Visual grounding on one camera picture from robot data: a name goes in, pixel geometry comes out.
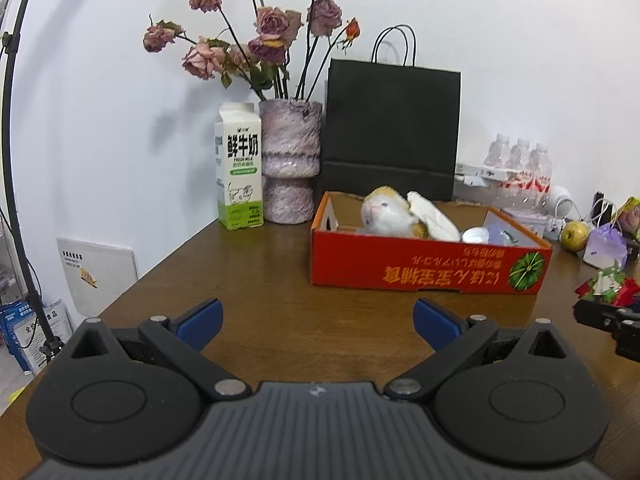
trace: light stand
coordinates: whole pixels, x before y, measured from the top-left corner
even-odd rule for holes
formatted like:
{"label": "light stand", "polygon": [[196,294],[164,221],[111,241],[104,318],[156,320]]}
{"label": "light stand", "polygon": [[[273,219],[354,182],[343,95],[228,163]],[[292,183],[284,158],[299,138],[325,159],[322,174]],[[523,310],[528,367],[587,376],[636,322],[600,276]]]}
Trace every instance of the light stand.
{"label": "light stand", "polygon": [[20,43],[20,30],[24,21],[24,13],[27,10],[29,0],[21,0],[18,8],[18,15],[15,19],[14,33],[5,32],[2,36],[2,47],[6,53],[6,72],[4,74],[4,89],[2,94],[2,117],[0,127],[2,128],[2,174],[4,176],[4,193],[6,195],[6,203],[9,213],[9,222],[12,235],[14,236],[15,251],[18,255],[18,263],[24,277],[27,287],[27,295],[25,300],[34,311],[39,325],[42,327],[45,342],[40,351],[46,355],[47,361],[55,356],[62,349],[63,343],[59,337],[55,336],[51,330],[47,315],[44,312],[42,298],[40,297],[36,286],[33,283],[33,276],[29,268],[29,261],[24,251],[24,243],[20,232],[20,223],[18,222],[18,211],[15,205],[14,177],[11,167],[11,94],[14,84],[15,56],[18,53],[18,45]]}

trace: milk carton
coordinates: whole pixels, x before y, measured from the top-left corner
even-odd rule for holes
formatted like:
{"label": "milk carton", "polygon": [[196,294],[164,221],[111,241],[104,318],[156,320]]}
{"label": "milk carton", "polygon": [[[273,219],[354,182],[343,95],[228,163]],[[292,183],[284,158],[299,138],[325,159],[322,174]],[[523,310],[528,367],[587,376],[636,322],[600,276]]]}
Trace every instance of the milk carton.
{"label": "milk carton", "polygon": [[227,229],[262,225],[260,116],[252,103],[223,103],[216,119],[218,219]]}

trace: electrical outlet cover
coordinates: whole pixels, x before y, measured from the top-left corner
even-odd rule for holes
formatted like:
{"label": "electrical outlet cover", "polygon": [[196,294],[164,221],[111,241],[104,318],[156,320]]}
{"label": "electrical outlet cover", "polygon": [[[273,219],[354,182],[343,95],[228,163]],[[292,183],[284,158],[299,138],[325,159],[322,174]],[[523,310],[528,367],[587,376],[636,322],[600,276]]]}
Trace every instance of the electrical outlet cover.
{"label": "electrical outlet cover", "polygon": [[98,316],[138,280],[131,249],[58,238],[60,260],[76,310]]}

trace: water bottle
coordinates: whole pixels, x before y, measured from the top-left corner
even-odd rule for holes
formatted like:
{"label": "water bottle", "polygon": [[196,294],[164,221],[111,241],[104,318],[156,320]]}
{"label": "water bottle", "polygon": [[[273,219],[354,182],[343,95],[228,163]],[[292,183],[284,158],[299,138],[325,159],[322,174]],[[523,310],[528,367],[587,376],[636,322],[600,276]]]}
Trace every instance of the water bottle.
{"label": "water bottle", "polygon": [[533,190],[534,204],[533,209],[543,212],[546,200],[551,187],[551,173],[553,165],[547,152],[546,144],[538,143],[536,149],[531,153],[532,160],[535,161],[536,169],[533,173],[533,181],[531,189]]}
{"label": "water bottle", "polygon": [[501,182],[498,190],[498,206],[522,208],[526,203],[526,187],[530,183],[533,174],[526,170],[529,163],[529,141],[518,138],[518,143],[512,147],[511,155],[505,168],[517,170],[517,175],[509,182]]}
{"label": "water bottle", "polygon": [[494,142],[489,145],[489,154],[484,160],[485,166],[502,168],[509,159],[509,137],[502,134],[495,136]]}

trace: textured vase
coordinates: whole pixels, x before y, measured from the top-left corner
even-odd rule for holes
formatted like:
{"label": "textured vase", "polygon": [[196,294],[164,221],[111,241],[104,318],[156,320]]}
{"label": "textured vase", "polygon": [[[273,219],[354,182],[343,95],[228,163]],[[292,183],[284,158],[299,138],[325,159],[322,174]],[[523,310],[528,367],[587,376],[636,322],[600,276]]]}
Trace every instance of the textured vase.
{"label": "textured vase", "polygon": [[288,99],[260,103],[264,218],[301,224],[314,213],[311,178],[320,171],[322,105]]}

